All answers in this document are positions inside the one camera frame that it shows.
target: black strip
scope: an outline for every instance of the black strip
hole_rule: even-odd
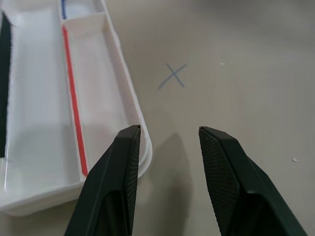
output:
[[[4,157],[5,152],[10,62],[11,24],[3,13],[0,29],[0,158]]]

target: blue x mark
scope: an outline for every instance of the blue x mark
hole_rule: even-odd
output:
[[[181,71],[182,69],[184,69],[184,68],[187,66],[187,64],[181,66],[181,67],[178,68],[176,71],[174,71],[168,63],[166,63],[166,66],[170,69],[170,71],[172,71],[172,74],[171,74],[169,77],[167,77],[167,78],[162,82],[162,84],[158,87],[158,89],[161,89],[161,88],[165,85],[165,83],[166,83],[167,81],[169,81],[173,76],[174,76],[174,77],[176,78],[176,80],[181,84],[181,86],[182,86],[183,88],[185,88],[185,85],[183,84],[183,82],[178,78],[177,73],[178,73],[179,71]]]

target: gray table surface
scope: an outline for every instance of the gray table surface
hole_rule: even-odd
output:
[[[315,234],[315,5],[294,0],[108,0],[154,148],[135,236],[219,236],[198,139],[236,137]],[[173,77],[158,87],[174,70]],[[0,235],[61,236],[75,202],[0,214]]]

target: white plastic tray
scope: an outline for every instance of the white plastic tray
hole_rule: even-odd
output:
[[[26,215],[76,199],[132,124],[142,127],[140,177],[152,145],[105,3],[11,0],[4,10],[15,26],[0,211]]]

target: red line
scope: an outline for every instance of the red line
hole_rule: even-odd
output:
[[[75,86],[74,86],[71,56],[70,56],[70,50],[69,50],[68,32],[64,26],[63,26],[63,39],[64,39],[64,46],[65,46],[65,56],[66,56],[67,67],[68,67],[70,93],[71,93],[73,116],[74,116],[74,125],[75,125],[75,129],[76,129],[76,133],[77,133],[77,141],[78,141],[78,147],[79,147],[81,169],[82,169],[82,173],[85,176],[87,176],[88,175],[88,167],[87,167],[87,161],[86,161],[85,151],[84,151],[84,143],[83,143],[83,138],[82,138],[82,130],[81,130],[81,124],[80,124],[80,118],[79,118],[78,103],[77,103],[77,99],[76,99],[76,95],[75,95]]]

